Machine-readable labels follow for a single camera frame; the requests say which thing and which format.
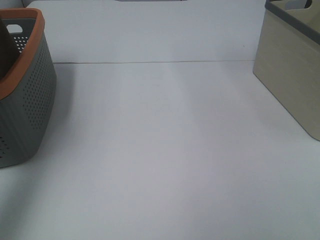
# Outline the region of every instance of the beige storage box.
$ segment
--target beige storage box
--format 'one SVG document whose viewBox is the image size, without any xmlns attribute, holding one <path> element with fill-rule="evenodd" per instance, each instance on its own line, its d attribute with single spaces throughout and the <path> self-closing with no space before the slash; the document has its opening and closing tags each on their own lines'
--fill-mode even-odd
<svg viewBox="0 0 320 240">
<path fill-rule="evenodd" d="M 320 0 L 288 10 L 292 3 L 266 1 L 253 72 L 306 132 L 320 140 Z"/>
</svg>

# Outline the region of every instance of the storage bin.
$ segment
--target storage bin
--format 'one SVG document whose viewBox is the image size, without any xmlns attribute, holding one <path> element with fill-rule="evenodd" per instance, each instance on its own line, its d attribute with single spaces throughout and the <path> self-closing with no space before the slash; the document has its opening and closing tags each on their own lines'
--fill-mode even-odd
<svg viewBox="0 0 320 240">
<path fill-rule="evenodd" d="M 305 131 L 320 140 L 320 1 L 286 10 L 289 2 L 266 1 L 253 72 Z"/>
<path fill-rule="evenodd" d="M 20 56 L 0 79 L 0 167 L 22 163 L 38 150 L 51 115 L 56 73 L 44 34 L 45 20 L 33 8 L 0 9 Z"/>
</svg>

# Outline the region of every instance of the perforated plastic basket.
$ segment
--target perforated plastic basket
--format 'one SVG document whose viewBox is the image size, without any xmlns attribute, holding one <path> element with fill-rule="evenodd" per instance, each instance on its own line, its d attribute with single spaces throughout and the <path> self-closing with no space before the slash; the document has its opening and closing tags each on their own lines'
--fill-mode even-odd
<svg viewBox="0 0 320 240">
<path fill-rule="evenodd" d="M 56 73 L 44 34 L 45 21 L 33 8 L 0 9 L 20 56 L 0 80 L 0 168 L 22 163 L 38 150 L 51 115 Z"/>
</svg>

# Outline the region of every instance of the white wall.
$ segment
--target white wall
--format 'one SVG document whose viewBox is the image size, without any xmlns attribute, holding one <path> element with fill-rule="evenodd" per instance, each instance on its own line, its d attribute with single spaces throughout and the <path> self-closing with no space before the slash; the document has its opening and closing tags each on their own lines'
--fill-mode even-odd
<svg viewBox="0 0 320 240">
<path fill-rule="evenodd" d="M 22 8 L 22 0 L 0 0 L 0 9 Z"/>
<path fill-rule="evenodd" d="M 23 1 L 24 6 L 27 7 L 31 2 L 34 2 L 36 0 L 22 0 L 22 1 Z"/>
</svg>

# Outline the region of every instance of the white surface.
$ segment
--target white surface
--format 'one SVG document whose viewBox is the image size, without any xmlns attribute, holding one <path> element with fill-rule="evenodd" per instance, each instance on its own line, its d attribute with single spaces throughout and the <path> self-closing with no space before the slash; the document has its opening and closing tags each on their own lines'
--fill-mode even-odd
<svg viewBox="0 0 320 240">
<path fill-rule="evenodd" d="M 25 6 L 28 6 L 30 3 L 38 0 L 22 0 Z M 43 1 L 63 1 L 63 0 L 43 0 Z M 114 1 L 114 0 L 85 0 L 85 1 Z"/>
<path fill-rule="evenodd" d="M 253 62 L 58 64 L 0 239 L 319 240 L 320 147 Z"/>
<path fill-rule="evenodd" d="M 34 1 L 54 62 L 254 60 L 265 0 Z"/>
<path fill-rule="evenodd" d="M 0 0 L 0 9 L 22 8 L 21 0 Z"/>
</svg>

